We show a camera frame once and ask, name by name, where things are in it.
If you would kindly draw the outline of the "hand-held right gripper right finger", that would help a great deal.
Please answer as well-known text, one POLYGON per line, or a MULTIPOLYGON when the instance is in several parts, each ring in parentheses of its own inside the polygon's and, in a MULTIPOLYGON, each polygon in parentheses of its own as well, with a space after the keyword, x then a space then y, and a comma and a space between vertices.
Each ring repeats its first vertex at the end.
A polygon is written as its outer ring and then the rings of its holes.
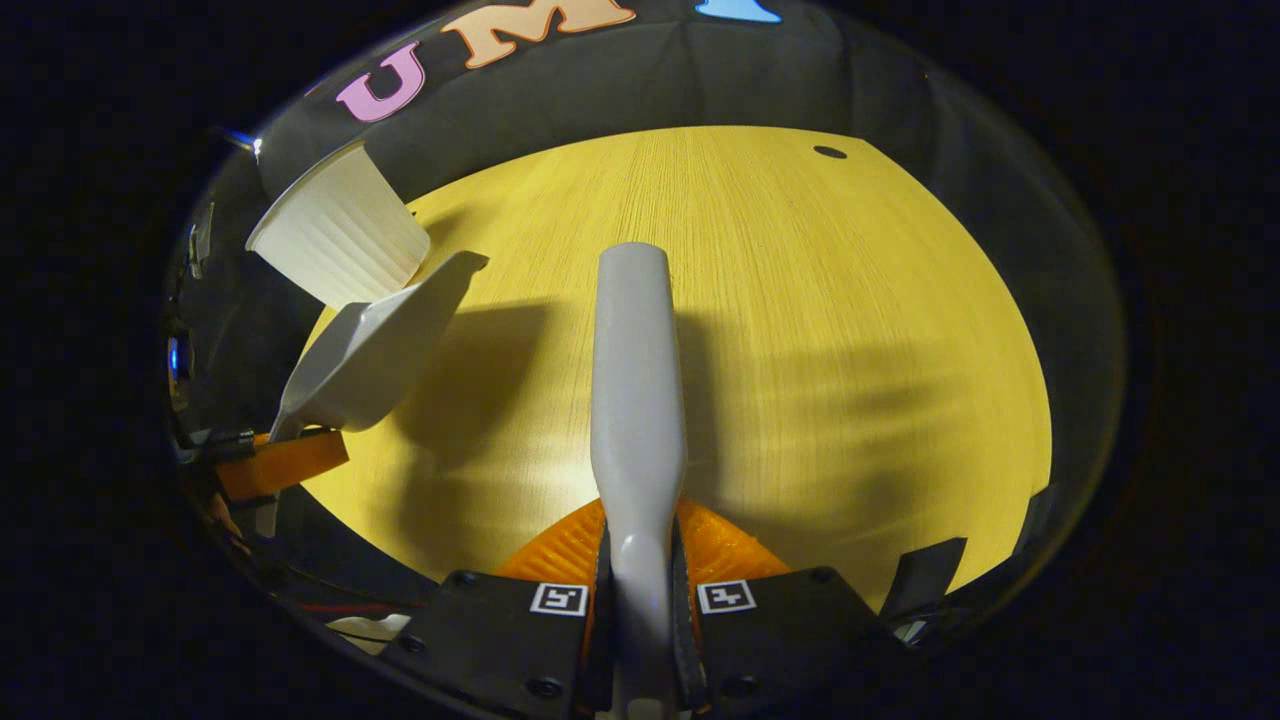
POLYGON ((675 676, 692 717, 863 717, 892 684, 892 634, 833 568, 792 570, 689 498, 669 575, 675 676))

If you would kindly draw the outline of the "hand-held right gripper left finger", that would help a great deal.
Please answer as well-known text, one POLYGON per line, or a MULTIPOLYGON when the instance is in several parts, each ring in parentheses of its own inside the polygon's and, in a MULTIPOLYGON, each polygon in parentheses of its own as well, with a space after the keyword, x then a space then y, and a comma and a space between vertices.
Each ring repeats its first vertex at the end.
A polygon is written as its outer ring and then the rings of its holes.
POLYGON ((486 716, 611 710, 609 539, 602 503, 591 501, 494 573, 449 574, 384 648, 384 661, 486 716))

